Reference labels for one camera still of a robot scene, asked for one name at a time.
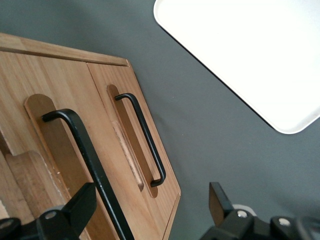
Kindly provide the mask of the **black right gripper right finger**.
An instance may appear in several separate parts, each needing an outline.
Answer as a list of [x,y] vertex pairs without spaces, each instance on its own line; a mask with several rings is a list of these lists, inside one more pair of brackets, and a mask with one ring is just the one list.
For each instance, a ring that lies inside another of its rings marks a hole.
[[236,210],[218,182],[209,184],[209,211],[214,226],[202,240],[244,240],[254,230],[254,217],[246,210]]

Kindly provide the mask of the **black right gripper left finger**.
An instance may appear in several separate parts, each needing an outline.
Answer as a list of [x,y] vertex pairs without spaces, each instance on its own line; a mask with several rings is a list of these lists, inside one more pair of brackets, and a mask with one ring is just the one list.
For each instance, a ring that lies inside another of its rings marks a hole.
[[43,213],[36,220],[40,240],[78,240],[97,208],[96,188],[85,183],[63,206]]

